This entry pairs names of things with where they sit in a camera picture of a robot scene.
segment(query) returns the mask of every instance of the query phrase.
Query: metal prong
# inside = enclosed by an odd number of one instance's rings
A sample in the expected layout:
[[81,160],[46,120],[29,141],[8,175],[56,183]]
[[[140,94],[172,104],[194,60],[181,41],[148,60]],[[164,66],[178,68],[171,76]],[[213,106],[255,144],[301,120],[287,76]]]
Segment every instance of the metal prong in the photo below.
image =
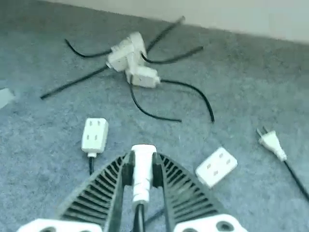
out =
[[263,126],[263,129],[265,130],[266,133],[269,132],[269,130],[266,127],[264,127],[264,126]]
[[260,135],[260,137],[263,136],[263,134],[261,133],[261,131],[258,128],[256,128],[256,132],[258,133],[258,135]]

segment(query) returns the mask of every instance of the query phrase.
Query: white wall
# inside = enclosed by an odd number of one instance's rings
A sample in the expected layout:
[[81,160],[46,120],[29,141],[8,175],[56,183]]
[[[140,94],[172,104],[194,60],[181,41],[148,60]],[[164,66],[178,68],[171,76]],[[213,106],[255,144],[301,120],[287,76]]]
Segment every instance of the white wall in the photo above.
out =
[[48,0],[309,43],[309,0]]

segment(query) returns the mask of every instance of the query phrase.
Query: white plastic object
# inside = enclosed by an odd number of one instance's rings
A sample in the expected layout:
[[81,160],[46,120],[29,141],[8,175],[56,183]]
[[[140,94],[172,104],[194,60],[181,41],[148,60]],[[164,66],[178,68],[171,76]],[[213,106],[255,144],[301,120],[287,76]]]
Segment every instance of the white plastic object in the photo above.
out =
[[138,144],[131,150],[135,154],[135,166],[133,173],[133,210],[138,204],[143,204],[145,210],[149,202],[149,192],[153,180],[153,153],[154,145]]
[[108,122],[104,118],[87,118],[85,122],[82,150],[88,157],[97,157],[104,151],[108,134]]
[[106,65],[115,69],[117,72],[123,71],[128,67],[126,57],[134,52],[133,44],[128,41],[122,41],[118,47],[113,47],[113,52],[107,56]]
[[212,188],[237,167],[237,160],[223,147],[218,148],[196,169],[200,182]]
[[181,222],[176,225],[174,232],[248,232],[236,218],[228,214],[219,214],[196,220]]
[[36,219],[21,226],[17,232],[102,232],[99,225],[86,222]]
[[145,87],[145,88],[155,88],[160,84],[160,77],[155,69],[138,66],[135,69],[126,70],[126,80],[130,83],[132,78],[132,84],[135,86]]
[[8,88],[0,89],[0,109],[5,107],[12,100],[14,100],[14,95]]
[[282,149],[279,139],[274,130],[263,134],[259,139],[259,143],[268,150],[272,151],[281,162],[287,160],[287,156]]
[[106,65],[109,68],[115,69],[117,72],[124,71],[128,68],[128,56],[133,55],[135,62],[138,65],[144,65],[140,53],[146,56],[146,48],[144,40],[139,32],[130,34],[126,39],[111,48],[112,53],[108,55]]

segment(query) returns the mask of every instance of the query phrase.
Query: gray carpet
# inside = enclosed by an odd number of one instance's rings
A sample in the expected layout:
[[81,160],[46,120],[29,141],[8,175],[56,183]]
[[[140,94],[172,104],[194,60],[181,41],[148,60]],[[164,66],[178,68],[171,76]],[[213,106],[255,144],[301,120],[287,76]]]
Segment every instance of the gray carpet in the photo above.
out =
[[[238,167],[212,190],[250,232],[305,232],[309,203],[288,170],[261,147],[256,127],[277,131],[297,174],[309,188],[309,48],[288,42],[181,26],[149,54],[164,59],[204,45],[205,52],[173,65],[155,66],[166,79],[200,87],[209,98],[211,124],[202,99],[182,87],[136,89],[149,111],[180,117],[182,123],[155,120],[133,104],[123,76],[107,71],[41,101],[39,96],[102,66],[105,58],[84,60],[65,45],[85,52],[120,42],[132,31],[150,41],[168,23],[89,9],[36,2],[0,2],[0,88],[16,101],[0,110],[0,228],[14,232],[56,207],[88,178],[80,149],[87,117],[110,124],[99,168],[130,150],[152,143],[193,171],[219,146]],[[132,226],[131,191],[126,189],[121,231]],[[147,215],[163,205],[153,189]],[[147,231],[164,231],[164,218]]]

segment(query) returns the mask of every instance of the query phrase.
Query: black cable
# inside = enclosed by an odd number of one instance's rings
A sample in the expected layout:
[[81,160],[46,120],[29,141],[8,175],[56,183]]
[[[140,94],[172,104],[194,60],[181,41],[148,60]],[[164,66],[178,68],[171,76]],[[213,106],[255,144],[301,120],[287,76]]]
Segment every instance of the black cable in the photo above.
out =
[[179,18],[175,23],[172,23],[171,25],[169,25],[167,28],[165,28],[163,31],[161,31],[160,34],[157,35],[157,37],[155,37],[155,39],[153,39],[147,49],[146,52],[150,52],[150,50],[160,41],[162,40],[171,30],[173,30],[175,27],[177,27],[178,25],[180,25],[183,21],[185,20],[184,16],[182,16],[181,18]]
[[60,86],[58,88],[55,88],[54,90],[51,90],[50,92],[47,92],[47,93],[43,94],[41,96],[41,99],[44,100],[44,99],[46,99],[46,98],[48,98],[48,97],[50,97],[52,95],[55,95],[55,94],[61,92],[62,90],[66,89],[66,88],[69,88],[69,87],[71,87],[71,86],[73,86],[73,85],[75,85],[75,84],[77,84],[79,82],[85,81],[85,80],[91,78],[92,76],[103,72],[106,69],[108,69],[108,66],[105,65],[104,67],[102,67],[102,68],[100,68],[100,69],[98,69],[98,70],[96,70],[94,72],[91,72],[91,73],[89,73],[86,76],[83,76],[83,77],[81,77],[81,78],[79,78],[79,79],[77,79],[75,81],[70,81],[70,82],[66,83],[65,85],[62,85],[62,86]]
[[143,53],[141,53],[141,57],[148,63],[151,63],[151,64],[171,64],[171,63],[175,63],[177,61],[180,61],[182,59],[186,59],[198,52],[201,52],[203,51],[204,47],[203,46],[199,46],[199,47],[196,47],[182,55],[178,55],[178,56],[175,56],[175,57],[172,57],[172,58],[169,58],[169,59],[165,59],[165,60],[150,60],[150,59],[147,59]]
[[305,198],[307,199],[307,201],[309,202],[309,193],[307,192],[305,186],[301,183],[301,181],[299,180],[299,178],[297,177],[295,171],[292,169],[291,165],[288,163],[288,161],[284,161],[285,166],[288,168],[288,170],[290,171],[293,179],[295,180],[296,184],[298,185],[300,191],[303,193],[303,195],[305,196]]
[[112,52],[112,50],[106,50],[106,51],[103,51],[103,52],[99,52],[99,53],[94,53],[94,54],[88,54],[88,55],[85,55],[85,54],[82,54],[78,51],[76,51],[76,49],[70,44],[70,42],[67,40],[67,39],[64,39],[67,46],[78,56],[80,57],[83,57],[83,58],[94,58],[94,57],[101,57],[101,56],[105,56],[105,55],[108,55],[109,53]]
[[93,171],[94,171],[94,158],[93,157],[89,157],[89,174],[92,175]]
[[186,86],[186,87],[191,88],[191,89],[195,90],[196,92],[198,92],[200,94],[200,96],[203,98],[203,100],[204,100],[204,102],[205,102],[205,104],[208,108],[209,114],[211,116],[211,121],[214,122],[214,115],[213,115],[213,111],[212,111],[212,108],[211,108],[211,104],[209,103],[208,99],[206,98],[206,96],[204,95],[204,93],[201,90],[199,90],[198,88],[196,88],[192,85],[189,85],[187,83],[183,83],[183,82],[180,82],[180,81],[172,81],[172,80],[161,79],[161,82],[162,83],[180,85],[180,86]]
[[144,205],[138,204],[135,209],[133,232],[145,231],[145,212]]
[[131,77],[131,79],[130,79],[130,84],[129,84],[129,86],[130,86],[130,92],[131,92],[131,97],[132,97],[132,99],[133,99],[133,101],[134,101],[136,107],[137,107],[140,111],[142,111],[144,114],[146,114],[146,115],[148,115],[148,116],[150,116],[150,117],[153,117],[153,118],[156,118],[156,119],[159,119],[159,120],[174,121],[174,122],[182,122],[181,119],[156,116],[156,115],[150,114],[150,113],[146,112],[144,109],[142,109],[142,107],[137,103],[136,98],[135,98],[135,96],[134,96],[132,79],[133,79],[133,78]]

